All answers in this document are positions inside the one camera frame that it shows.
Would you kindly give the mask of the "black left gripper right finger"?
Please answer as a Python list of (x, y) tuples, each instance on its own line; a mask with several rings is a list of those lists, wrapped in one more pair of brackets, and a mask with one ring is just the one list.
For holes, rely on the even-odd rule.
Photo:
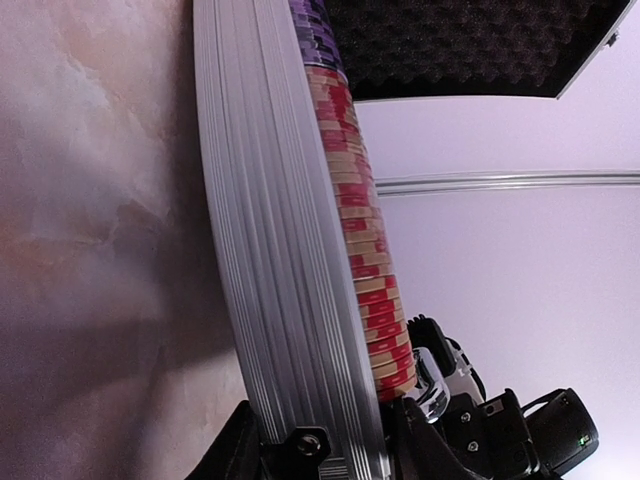
[(479, 479), (447, 446), (413, 398), (380, 405), (391, 479)]

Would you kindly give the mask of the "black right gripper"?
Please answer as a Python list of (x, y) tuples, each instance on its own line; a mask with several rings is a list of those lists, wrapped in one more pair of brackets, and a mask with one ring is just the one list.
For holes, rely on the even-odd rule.
[(539, 456), (513, 390), (478, 404), (468, 394), (451, 398), (439, 420), (444, 440), (460, 462), (485, 479), (526, 479)]

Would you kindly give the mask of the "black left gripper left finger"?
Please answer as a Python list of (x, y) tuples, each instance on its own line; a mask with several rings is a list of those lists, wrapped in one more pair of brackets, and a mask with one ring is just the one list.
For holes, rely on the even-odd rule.
[(261, 476), (256, 415), (241, 401), (185, 480), (254, 480)]

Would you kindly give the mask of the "aluminium poker set case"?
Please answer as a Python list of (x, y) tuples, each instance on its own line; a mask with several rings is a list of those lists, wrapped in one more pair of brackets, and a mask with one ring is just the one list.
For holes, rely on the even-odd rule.
[[(290, 2), (193, 5), (203, 173), (257, 419), (259, 479), (391, 479), (380, 413), (390, 402), (376, 393)], [(605, 5), (594, 41), (563, 62), (559, 80), (544, 62), (564, 47), (561, 30), (588, 15), (584, 2), (321, 2), (374, 185), (429, 174), (639, 171), (614, 163), (611, 142), (599, 143), (595, 164), (579, 165), (591, 134), (565, 118), (532, 154), (506, 156), (536, 132), (520, 94), (544, 104), (564, 97), (631, 2)], [(573, 389), (599, 446), (563, 479), (631, 476), (639, 186), (378, 200), (407, 328), (420, 314), (433, 318), (468, 356), (486, 401), (511, 389), (525, 406)], [(416, 383), (398, 398), (413, 398), (439, 433), (453, 396), (429, 350), (410, 343)]]

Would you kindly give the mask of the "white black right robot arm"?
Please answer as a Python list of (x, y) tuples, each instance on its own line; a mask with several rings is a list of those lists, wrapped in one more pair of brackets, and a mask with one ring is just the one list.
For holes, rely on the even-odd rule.
[(561, 479), (599, 446), (595, 423), (571, 388), (525, 406), (511, 389), (481, 404), (456, 395), (436, 428), (483, 479)]

